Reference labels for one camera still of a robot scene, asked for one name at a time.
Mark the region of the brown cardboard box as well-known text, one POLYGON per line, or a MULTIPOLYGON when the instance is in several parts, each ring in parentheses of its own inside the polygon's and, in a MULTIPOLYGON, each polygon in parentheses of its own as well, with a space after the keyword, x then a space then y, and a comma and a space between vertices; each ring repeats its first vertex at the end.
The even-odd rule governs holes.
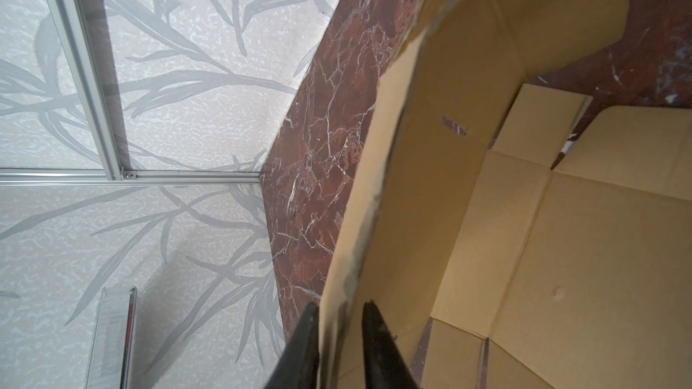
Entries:
POLYGON ((691 113, 531 79, 621 37, 629 0, 421 0, 321 301, 324 388, 362 388, 362 309, 427 388, 691 385, 691 113))

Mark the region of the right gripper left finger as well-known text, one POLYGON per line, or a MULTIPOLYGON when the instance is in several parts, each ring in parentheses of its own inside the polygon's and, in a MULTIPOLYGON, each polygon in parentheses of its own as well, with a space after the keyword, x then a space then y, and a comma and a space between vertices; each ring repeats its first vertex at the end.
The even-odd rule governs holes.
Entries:
POLYGON ((319 305, 306 306, 265 389, 316 389, 319 369, 319 305))

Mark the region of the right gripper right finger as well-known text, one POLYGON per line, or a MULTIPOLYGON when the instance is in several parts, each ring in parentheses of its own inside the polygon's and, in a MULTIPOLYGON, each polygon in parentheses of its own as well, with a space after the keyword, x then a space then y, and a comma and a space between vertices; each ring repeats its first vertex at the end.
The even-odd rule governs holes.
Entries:
POLYGON ((361 332, 367 389, 419 388, 373 301, 363 306, 361 332))

